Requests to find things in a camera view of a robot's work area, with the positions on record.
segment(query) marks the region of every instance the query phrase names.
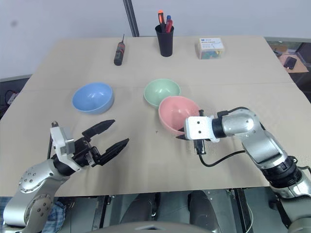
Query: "robotic arm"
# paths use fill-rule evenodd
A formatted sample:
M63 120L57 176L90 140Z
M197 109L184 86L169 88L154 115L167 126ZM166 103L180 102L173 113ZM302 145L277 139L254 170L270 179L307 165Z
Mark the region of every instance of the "robotic arm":
M265 130L257 115L239 107L217 113L218 118L191 116L186 119L185 135L178 138L194 140L199 156L205 152L204 141L219 142L220 138L238 137L255 165L269 181L279 197L278 209L289 232L311 232L311 181L296 166L276 139Z
M90 145L91 137L107 130L115 121L107 120L94 125L74 141L66 128L52 123L48 159L25 171L20 178L14 197L3 212L5 233L38 233L44 228L58 188L70 175L83 171L86 166L104 165L117 156L129 139L118 142L100 154ZM56 155L49 158L51 147Z

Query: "blue bowl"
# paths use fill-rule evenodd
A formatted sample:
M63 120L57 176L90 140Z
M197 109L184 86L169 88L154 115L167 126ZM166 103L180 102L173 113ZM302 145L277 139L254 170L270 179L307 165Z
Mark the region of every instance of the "blue bowl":
M88 114L106 112L113 104L112 88L104 83L90 83L78 89L72 97L72 105Z

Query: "plaid fabric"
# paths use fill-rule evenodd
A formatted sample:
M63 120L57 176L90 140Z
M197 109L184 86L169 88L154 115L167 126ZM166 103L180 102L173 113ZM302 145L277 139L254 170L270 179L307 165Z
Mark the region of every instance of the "plaid fabric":
M65 213L64 205L59 201L55 202L42 233L55 233L59 231L65 221Z
M3 211L10 199L11 197L0 197L0 232L2 232L1 230L3 225Z
M0 232L2 232L3 211L10 199L11 197L0 197ZM55 202L42 233L57 232L65 221L65 213L64 205L59 201Z

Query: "white wall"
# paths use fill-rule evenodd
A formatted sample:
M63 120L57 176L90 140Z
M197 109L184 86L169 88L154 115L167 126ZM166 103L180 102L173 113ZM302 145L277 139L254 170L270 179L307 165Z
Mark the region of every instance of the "white wall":
M122 0L0 0L0 79L32 74L59 39L123 33Z
M157 12L171 15L175 35L311 38L311 0L132 0L140 36L155 35Z

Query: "label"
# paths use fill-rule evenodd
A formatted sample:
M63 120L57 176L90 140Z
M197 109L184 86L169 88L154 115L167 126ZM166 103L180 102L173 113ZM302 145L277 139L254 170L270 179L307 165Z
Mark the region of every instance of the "label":
M201 50L223 50L224 46L220 38L200 38Z

